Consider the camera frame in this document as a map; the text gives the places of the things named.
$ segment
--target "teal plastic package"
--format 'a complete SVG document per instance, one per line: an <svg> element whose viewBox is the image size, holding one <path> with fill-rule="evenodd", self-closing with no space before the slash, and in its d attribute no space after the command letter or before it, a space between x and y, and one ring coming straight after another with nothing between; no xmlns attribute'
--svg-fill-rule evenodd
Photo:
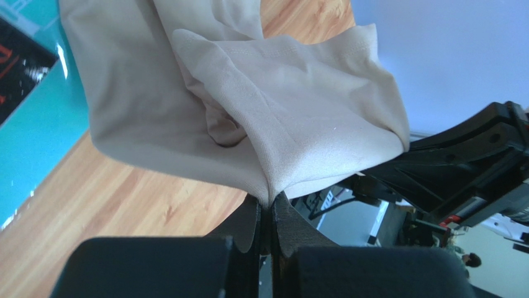
<svg viewBox="0 0 529 298"><path fill-rule="evenodd" d="M0 0L0 230L88 129L57 0Z"/></svg>

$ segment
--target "red component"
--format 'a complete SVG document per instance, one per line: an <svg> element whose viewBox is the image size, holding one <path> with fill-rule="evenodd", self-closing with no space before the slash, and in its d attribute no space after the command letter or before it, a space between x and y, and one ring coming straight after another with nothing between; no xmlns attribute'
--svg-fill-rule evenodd
<svg viewBox="0 0 529 298"><path fill-rule="evenodd" d="M446 228L449 223L455 222L456 224L458 224L460 221L461 221L461 217L457 215L451 215L447 219L445 219L442 223L439 223L439 225L443 228Z"/></svg>

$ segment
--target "white wall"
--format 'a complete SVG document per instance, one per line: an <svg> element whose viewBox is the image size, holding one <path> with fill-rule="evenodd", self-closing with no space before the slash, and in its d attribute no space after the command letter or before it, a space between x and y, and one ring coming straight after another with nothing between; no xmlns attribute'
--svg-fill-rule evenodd
<svg viewBox="0 0 529 298"><path fill-rule="evenodd" d="M480 267L468 268L473 285L505 298L529 297L529 255L513 250L513 242L482 226L470 228L456 242L481 258Z"/></svg>

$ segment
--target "fabric fold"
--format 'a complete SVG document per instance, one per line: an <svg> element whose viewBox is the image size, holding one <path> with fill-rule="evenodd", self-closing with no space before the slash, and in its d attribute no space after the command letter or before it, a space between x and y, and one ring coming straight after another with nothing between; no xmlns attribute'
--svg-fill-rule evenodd
<svg viewBox="0 0 529 298"><path fill-rule="evenodd" d="M60 7L93 142L113 158L237 187L268 206L281 191L318 191L408 149L373 25L303 45L264 39L259 1Z"/></svg>

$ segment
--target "person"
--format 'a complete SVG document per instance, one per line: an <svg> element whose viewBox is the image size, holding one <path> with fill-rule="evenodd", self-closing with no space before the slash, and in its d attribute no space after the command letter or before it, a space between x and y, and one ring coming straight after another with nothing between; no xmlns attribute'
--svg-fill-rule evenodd
<svg viewBox="0 0 529 298"><path fill-rule="evenodd" d="M448 253L450 253L451 255L454 255L459 260L461 260L461 265L464 270L466 270L467 266L472 267L472 268L481 266L481 259L475 253L465 254L464 250L461 247L453 245L453 244L448 244L445 247L445 249Z"/></svg>

